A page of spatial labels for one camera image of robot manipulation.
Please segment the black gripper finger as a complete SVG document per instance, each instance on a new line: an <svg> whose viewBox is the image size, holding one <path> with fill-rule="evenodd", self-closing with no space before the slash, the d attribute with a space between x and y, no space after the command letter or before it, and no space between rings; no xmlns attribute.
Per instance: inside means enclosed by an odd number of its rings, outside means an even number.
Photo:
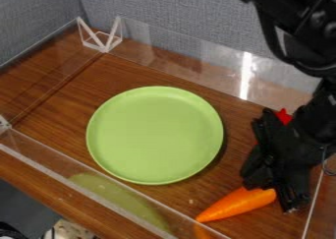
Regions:
<svg viewBox="0 0 336 239"><path fill-rule="evenodd" d="M277 178L277 192L283 212L303 209L311 201L310 169L286 168Z"/></svg>
<svg viewBox="0 0 336 239"><path fill-rule="evenodd" d="M278 158L262 145L257 145L241 168L243 186L247 190L277 188L277 165Z"/></svg>

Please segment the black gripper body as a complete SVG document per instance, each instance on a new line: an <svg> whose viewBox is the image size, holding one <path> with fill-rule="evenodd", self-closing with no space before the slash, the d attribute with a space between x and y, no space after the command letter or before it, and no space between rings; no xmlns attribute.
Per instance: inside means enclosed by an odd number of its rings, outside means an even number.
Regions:
<svg viewBox="0 0 336 239"><path fill-rule="evenodd" d="M334 152L334 107L303 106L293 121L262 145L278 158L277 177L286 168L311 169Z"/></svg>

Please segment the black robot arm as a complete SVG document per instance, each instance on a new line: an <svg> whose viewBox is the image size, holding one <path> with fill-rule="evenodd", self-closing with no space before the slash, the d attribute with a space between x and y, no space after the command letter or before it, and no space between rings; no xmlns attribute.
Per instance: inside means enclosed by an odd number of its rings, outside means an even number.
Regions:
<svg viewBox="0 0 336 239"><path fill-rule="evenodd" d="M274 55L321 79L313 99L283 123L266 108L253 121L257 145L243 185L277 191L285 211L310 203L310 172L336 153L336 0L241 0L258 11Z"/></svg>

